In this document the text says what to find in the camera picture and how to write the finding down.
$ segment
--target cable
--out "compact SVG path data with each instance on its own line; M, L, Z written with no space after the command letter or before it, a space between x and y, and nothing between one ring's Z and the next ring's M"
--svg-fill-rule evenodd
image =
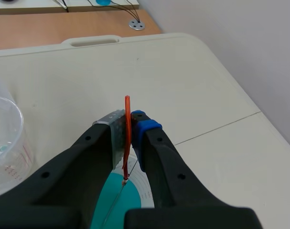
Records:
M65 9L66 12L69 13L69 10L68 10L68 7L67 7L67 4L66 4L65 0L62 0L62 2L63 2L63 4L66 6L66 9Z
M136 9L134 8L134 6L133 6L133 4L131 3L131 2L129 2L129 0L126 0L128 3L130 3L130 5L132 6L132 8L134 9L134 11L135 11L135 13L136 13L136 15L137 15L137 17L138 17L138 19L139 19L139 22L140 22L140 17L139 17L139 14L137 13L137 11L136 11Z
M128 7L125 7L125 6L120 5L120 4L116 3L116 2L113 2L112 0L111 0L111 2L112 2L113 4L115 4L115 5L118 5L118 6L121 6L121 7L125 8L125 9L127 9L129 12L133 13L132 10L130 10ZM133 13L133 15L135 16L137 22L139 23L139 22L140 22L140 18L139 18L139 16L138 16L138 14L137 14L137 13L136 13L136 14Z
M93 3L90 1L90 0L87 0L89 2L89 4L91 4L92 7L95 7L95 8L103 8L103 7L111 7L111 8L115 8L115 9L119 9L119 10L124 10L126 11L127 13L129 13L137 22L139 21L135 16L134 14L132 14L130 11L128 10L125 10L125 9L122 9L122 8L118 8L118 7L115 7L115 6L94 6Z

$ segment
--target white table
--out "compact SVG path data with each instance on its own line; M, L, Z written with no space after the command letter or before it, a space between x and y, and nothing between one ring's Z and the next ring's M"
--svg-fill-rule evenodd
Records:
M93 121L124 107L163 129L218 198L290 228L290 146L199 39L185 34L70 39L0 51L0 78L43 165Z

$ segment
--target red wire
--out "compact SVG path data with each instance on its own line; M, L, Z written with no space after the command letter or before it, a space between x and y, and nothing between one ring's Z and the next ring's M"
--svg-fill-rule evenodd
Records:
M129 177L127 162L130 154L130 146L132 141L130 96L128 95L125 97L125 107L126 107L126 144L124 153L124 163L122 168L124 170L124 179L127 180Z

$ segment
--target table surface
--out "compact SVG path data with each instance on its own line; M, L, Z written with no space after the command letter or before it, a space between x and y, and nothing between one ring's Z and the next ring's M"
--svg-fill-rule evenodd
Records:
M145 10L137 10L146 28L136 31L125 11L0 15L0 50L59 44L76 37L159 34L161 30Z

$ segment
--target measuring cup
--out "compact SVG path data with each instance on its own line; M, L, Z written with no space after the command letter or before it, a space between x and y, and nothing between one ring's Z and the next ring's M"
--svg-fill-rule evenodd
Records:
M2 88L4 93L0 91L0 195L21 183L29 174L33 162L21 111L13 99L1 97L9 93L5 87Z

